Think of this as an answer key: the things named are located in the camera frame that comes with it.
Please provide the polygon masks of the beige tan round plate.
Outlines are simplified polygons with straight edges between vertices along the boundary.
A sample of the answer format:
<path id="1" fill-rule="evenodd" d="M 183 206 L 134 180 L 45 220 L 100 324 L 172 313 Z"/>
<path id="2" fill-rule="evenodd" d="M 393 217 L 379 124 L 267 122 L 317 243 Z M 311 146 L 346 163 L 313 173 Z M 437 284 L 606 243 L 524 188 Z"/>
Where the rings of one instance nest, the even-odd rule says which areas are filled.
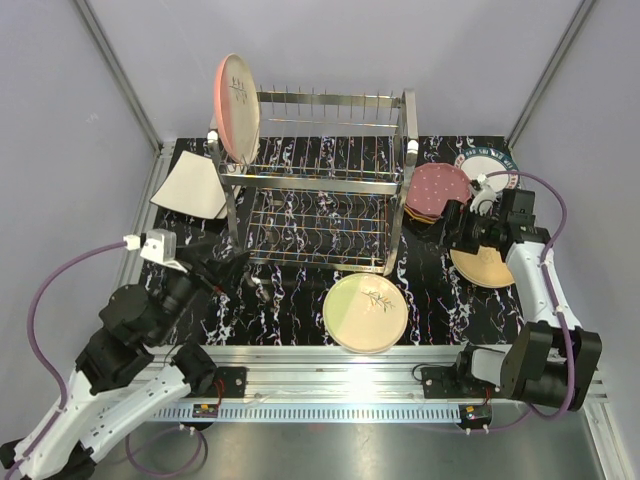
<path id="1" fill-rule="evenodd" d="M 485 288 L 504 288 L 514 283 L 514 278 L 500 253 L 489 247 L 480 247 L 477 254 L 450 250 L 456 270 L 471 283 Z"/>

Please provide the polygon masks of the yellow dotted plate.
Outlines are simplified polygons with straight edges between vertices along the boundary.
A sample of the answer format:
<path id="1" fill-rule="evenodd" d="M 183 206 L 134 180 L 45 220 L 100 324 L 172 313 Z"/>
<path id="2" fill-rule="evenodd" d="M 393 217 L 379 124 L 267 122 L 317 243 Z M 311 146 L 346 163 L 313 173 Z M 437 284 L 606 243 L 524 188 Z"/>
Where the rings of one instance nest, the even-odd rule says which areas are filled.
<path id="1" fill-rule="evenodd" d="M 433 225 L 440 219 L 439 216 L 425 216 L 423 214 L 420 214 L 419 212 L 412 210 L 408 206 L 404 208 L 404 211 L 412 220 L 428 225 Z"/>

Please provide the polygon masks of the pink dotted plate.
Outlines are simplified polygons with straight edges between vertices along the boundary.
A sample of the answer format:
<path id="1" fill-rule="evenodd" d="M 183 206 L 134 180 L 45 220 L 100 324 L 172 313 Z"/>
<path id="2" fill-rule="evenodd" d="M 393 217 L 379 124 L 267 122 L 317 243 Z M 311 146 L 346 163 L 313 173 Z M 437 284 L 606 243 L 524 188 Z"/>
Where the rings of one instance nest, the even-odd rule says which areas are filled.
<path id="1" fill-rule="evenodd" d="M 405 206 L 421 216 L 438 218 L 449 200 L 466 203 L 470 196 L 470 180 L 461 169 L 426 163 L 413 173 Z"/>

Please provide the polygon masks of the teal-rimmed lettered plate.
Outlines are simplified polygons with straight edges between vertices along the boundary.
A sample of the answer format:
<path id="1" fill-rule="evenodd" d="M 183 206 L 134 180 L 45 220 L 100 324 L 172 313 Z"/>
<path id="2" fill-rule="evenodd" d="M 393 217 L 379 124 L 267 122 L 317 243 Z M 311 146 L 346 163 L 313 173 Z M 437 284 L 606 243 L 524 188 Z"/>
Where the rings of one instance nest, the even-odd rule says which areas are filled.
<path id="1" fill-rule="evenodd" d="M 491 147 L 474 147 L 460 153 L 454 166 L 462 170 L 470 180 L 485 175 L 488 184 L 496 192 L 519 186 L 518 167 L 511 157 Z"/>

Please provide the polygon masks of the square black-rimmed plate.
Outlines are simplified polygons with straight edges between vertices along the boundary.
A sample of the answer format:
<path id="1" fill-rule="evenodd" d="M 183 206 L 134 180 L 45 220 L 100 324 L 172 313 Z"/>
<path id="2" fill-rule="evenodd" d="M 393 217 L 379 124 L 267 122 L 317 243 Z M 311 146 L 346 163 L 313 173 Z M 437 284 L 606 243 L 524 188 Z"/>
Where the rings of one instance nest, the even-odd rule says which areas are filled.
<path id="1" fill-rule="evenodd" d="M 223 219 L 226 197 L 213 161 L 183 151 L 150 202 L 201 219 Z"/>

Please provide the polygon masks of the cream round plate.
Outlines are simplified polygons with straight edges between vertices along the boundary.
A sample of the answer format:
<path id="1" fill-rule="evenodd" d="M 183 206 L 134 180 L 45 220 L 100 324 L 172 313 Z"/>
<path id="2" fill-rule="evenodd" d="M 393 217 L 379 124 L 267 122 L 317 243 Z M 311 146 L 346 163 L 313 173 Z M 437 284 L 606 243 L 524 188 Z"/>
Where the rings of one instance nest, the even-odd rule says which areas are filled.
<path id="1" fill-rule="evenodd" d="M 408 324 L 401 291 L 376 274 L 357 273 L 336 282 L 322 307 L 325 328 L 341 347 L 355 353 L 381 353 L 394 346 Z"/>

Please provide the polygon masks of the pink round plate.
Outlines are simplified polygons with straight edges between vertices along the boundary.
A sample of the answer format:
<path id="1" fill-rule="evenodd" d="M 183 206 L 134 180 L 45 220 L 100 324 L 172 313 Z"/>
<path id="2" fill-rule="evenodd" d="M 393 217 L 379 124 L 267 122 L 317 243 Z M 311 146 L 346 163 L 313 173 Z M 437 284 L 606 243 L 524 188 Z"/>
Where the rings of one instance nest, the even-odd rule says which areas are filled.
<path id="1" fill-rule="evenodd" d="M 226 152 L 240 165 L 251 164 L 259 149 L 260 102 L 249 65 L 238 54 L 229 54 L 219 63 L 213 104 Z"/>

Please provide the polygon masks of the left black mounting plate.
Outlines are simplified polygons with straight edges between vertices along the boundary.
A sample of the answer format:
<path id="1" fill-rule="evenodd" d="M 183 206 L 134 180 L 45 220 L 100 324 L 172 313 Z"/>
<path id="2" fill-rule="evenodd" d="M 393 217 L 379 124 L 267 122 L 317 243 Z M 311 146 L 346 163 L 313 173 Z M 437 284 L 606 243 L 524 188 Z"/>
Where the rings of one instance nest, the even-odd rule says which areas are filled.
<path id="1" fill-rule="evenodd" d="M 241 399 L 245 395 L 247 386 L 248 369 L 238 366 L 218 367 L 214 379 L 205 391 L 204 398 L 215 398 L 218 396 L 218 389 L 224 399 Z"/>

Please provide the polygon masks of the left small circuit board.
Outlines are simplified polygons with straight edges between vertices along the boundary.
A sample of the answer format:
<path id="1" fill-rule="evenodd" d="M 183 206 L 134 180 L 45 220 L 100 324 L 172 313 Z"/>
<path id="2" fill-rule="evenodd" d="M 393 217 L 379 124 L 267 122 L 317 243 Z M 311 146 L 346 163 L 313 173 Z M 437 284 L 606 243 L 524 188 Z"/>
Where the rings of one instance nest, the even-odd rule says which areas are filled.
<path id="1" fill-rule="evenodd" d="M 219 406 L 217 404 L 196 403 L 193 405 L 193 418 L 217 418 L 219 415 Z"/>

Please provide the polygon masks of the small circuit board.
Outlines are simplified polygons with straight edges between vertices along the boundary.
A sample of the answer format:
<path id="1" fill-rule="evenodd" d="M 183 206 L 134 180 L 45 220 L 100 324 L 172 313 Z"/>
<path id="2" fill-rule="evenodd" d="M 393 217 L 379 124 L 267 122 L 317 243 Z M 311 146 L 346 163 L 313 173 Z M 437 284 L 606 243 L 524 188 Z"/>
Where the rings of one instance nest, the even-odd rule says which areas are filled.
<path id="1" fill-rule="evenodd" d="M 217 418 L 219 415 L 219 406 L 217 404 L 196 403 L 193 405 L 193 418 Z"/>
<path id="2" fill-rule="evenodd" d="M 482 428 L 490 425 L 493 409 L 489 403 L 479 405 L 462 405 L 459 408 L 461 424 L 466 428 Z"/>

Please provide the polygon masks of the right small circuit board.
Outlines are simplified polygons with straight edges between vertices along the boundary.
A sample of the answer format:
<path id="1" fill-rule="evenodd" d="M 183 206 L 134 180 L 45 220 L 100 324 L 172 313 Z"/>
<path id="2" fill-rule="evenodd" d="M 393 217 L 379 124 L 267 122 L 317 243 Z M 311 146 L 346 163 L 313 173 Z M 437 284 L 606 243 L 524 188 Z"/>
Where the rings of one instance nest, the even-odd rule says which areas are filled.
<path id="1" fill-rule="evenodd" d="M 479 405 L 462 405 L 459 408 L 461 424 L 466 428 L 482 428 L 490 425 L 493 409 L 489 403 Z"/>

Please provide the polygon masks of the left aluminium frame post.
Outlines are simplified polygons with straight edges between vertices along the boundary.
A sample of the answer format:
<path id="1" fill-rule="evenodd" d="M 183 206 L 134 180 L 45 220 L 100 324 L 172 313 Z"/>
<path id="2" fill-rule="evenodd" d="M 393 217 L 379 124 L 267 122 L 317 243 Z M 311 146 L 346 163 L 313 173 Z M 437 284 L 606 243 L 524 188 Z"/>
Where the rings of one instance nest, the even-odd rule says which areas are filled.
<path id="1" fill-rule="evenodd" d="M 96 11 L 87 0 L 71 0 L 70 3 L 94 43 L 97 52 L 127 104 L 130 113 L 133 115 L 138 127 L 143 133 L 146 142 L 151 147 L 154 155 L 159 156 L 164 146 L 164 140 L 153 126 L 151 118 L 147 114 L 137 91 L 131 83 Z"/>

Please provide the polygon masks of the aluminium frame post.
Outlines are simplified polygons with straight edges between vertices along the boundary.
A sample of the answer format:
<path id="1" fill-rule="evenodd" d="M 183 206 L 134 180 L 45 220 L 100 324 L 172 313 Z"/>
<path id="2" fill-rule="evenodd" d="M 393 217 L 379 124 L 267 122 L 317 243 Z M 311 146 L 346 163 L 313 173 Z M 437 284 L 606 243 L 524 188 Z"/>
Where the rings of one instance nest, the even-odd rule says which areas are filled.
<path id="1" fill-rule="evenodd" d="M 552 53 L 547 60 L 540 76 L 538 77 L 532 91 L 530 92 L 524 106 L 522 107 L 509 135 L 506 137 L 507 145 L 513 150 L 518 140 L 525 131 L 529 121 L 534 115 L 539 102 L 542 100 L 547 89 L 553 82 L 556 74 L 567 58 L 572 46 L 579 37 L 582 29 L 587 24 L 595 7 L 597 0 L 581 0 L 578 2 L 569 22 L 563 30 Z"/>
<path id="2" fill-rule="evenodd" d="M 127 104 L 130 113 L 133 115 L 138 127 L 143 133 L 146 142 L 151 147 L 154 155 L 159 156 L 164 146 L 164 140 L 153 126 L 151 118 L 147 114 L 137 91 L 131 83 L 96 11 L 87 0 L 71 0 L 70 3 L 94 43 L 97 52 Z"/>

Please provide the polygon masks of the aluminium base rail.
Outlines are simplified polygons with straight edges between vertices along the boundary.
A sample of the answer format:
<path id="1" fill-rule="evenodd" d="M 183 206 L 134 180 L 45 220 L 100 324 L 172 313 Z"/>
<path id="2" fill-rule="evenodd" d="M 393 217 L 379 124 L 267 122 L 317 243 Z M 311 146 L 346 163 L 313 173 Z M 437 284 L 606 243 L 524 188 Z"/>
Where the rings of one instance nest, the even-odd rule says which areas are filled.
<path id="1" fill-rule="evenodd" d="M 426 399 L 419 369 L 451 366 L 457 346 L 395 346 L 381 354 L 335 346 L 208 346 L 218 366 L 246 367 L 241 399 L 188 398 L 163 405 L 158 422 L 441 423 L 461 421 L 462 405 L 504 398 Z M 217 418 L 193 418 L 196 403 L 217 404 Z"/>

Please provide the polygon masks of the right aluminium frame post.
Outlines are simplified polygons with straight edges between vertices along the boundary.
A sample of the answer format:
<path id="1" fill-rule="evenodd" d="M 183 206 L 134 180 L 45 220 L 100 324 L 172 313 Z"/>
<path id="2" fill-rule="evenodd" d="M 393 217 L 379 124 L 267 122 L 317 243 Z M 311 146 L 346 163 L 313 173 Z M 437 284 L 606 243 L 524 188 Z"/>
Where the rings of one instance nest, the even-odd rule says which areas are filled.
<path id="1" fill-rule="evenodd" d="M 542 100 L 547 89 L 553 82 L 556 74 L 567 58 L 572 46 L 579 37 L 582 29 L 587 24 L 595 7 L 597 0 L 581 0 L 578 2 L 569 22 L 563 30 L 552 53 L 547 60 L 540 76 L 538 77 L 532 91 L 530 92 L 524 106 L 522 107 L 509 135 L 506 137 L 507 145 L 513 150 L 518 140 L 525 131 L 529 121 L 534 115 L 539 102 Z"/>

